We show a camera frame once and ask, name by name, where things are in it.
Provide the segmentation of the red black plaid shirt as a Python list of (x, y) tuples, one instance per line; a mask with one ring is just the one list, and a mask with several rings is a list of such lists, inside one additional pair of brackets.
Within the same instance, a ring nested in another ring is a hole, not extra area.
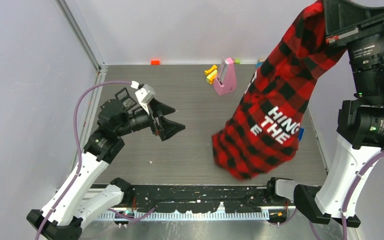
[(325, 22), (320, 0), (299, 13), (254, 72), (232, 117), (212, 136), (214, 163), (234, 178), (269, 173), (296, 155), (316, 83), (346, 52), (326, 43)]

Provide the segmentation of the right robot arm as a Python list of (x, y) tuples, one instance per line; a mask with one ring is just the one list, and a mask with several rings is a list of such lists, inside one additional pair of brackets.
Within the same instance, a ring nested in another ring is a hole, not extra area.
[(265, 198), (271, 205), (293, 202), (315, 224), (335, 220), (357, 228), (357, 200), (372, 166), (384, 156), (384, 6), (325, 0), (323, 7), (325, 40), (347, 48), (355, 98), (343, 101), (338, 112), (337, 147), (324, 184), (273, 177)]

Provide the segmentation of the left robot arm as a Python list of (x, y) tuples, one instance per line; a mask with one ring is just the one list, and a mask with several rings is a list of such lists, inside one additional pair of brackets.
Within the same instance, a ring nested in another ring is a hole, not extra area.
[(100, 214), (117, 204), (128, 207), (133, 202), (132, 185), (119, 177), (91, 199), (83, 198), (124, 147), (123, 136), (150, 128), (166, 141), (186, 128), (168, 120), (165, 116), (176, 109), (156, 99), (130, 111), (135, 105), (131, 97), (125, 97), (108, 100), (100, 107), (98, 128), (81, 148), (76, 168), (42, 209), (32, 209), (26, 217), (38, 235), (48, 240), (78, 240)]

